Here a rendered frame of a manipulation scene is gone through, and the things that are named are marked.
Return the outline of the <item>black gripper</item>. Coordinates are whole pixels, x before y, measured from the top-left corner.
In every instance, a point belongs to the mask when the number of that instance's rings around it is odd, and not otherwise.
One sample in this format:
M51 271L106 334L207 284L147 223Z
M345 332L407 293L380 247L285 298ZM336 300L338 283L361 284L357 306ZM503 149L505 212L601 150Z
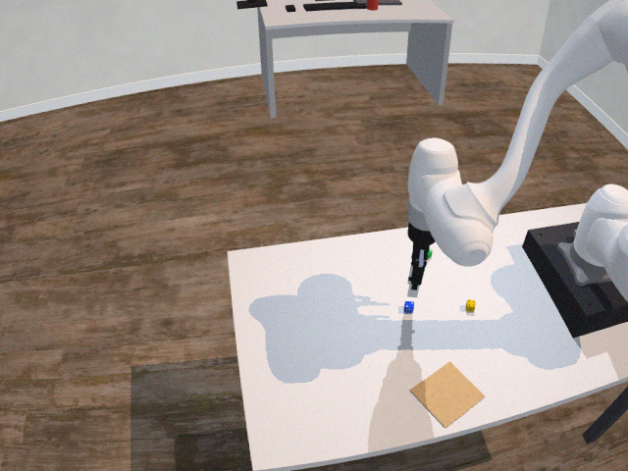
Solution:
M435 241L430 232L418 230L410 223L408 225L407 234L410 240L413 241L413 250L411 256L412 261L407 282L407 284L409 285L407 297L417 297L419 287L422 284L424 271L427 265L426 260L430 250L429 245L435 243ZM418 259L419 261L416 259ZM417 286L414 286L414 284L417 284Z

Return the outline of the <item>tan flat mat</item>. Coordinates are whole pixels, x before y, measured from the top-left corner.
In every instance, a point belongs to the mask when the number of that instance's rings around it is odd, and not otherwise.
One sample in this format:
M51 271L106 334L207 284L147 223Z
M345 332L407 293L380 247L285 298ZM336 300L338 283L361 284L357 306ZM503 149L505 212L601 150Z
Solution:
M450 361L410 391L445 428L485 397Z

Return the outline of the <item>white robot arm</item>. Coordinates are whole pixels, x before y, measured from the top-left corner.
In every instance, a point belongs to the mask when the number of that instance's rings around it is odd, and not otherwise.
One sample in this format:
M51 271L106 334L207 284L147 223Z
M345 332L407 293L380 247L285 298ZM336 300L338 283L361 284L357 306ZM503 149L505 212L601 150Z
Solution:
M439 138L419 142L408 175L408 222L430 232L457 265L485 261L499 213L523 183L555 101L568 87L613 61L624 64L628 74L628 0L609 0L595 10L542 69L527 94L506 156L491 178L462 184L451 143ZM573 243L561 242L557 249L575 283L582 287L612 281L628 301L628 190L616 184L599 188L573 237Z

